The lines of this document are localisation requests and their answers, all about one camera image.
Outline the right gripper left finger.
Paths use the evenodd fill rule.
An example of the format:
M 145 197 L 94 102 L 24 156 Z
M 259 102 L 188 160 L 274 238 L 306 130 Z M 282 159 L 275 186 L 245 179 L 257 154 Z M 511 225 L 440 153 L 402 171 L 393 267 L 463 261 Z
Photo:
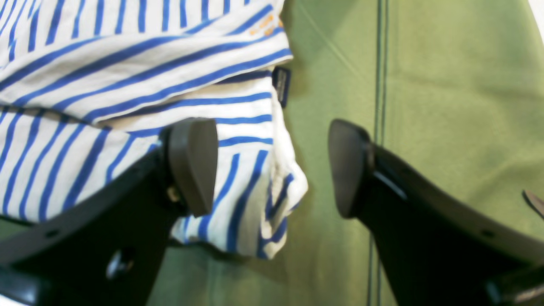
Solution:
M 83 203 L 1 242 L 2 306 L 144 306 L 174 224 L 212 211 L 216 121 L 188 118 Z

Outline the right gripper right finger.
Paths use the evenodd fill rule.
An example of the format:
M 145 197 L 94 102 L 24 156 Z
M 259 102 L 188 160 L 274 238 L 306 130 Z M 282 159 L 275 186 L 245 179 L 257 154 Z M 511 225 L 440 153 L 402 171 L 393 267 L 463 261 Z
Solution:
M 460 203 L 356 124 L 329 126 L 340 215 L 375 239 L 400 306 L 542 306 L 541 240 Z

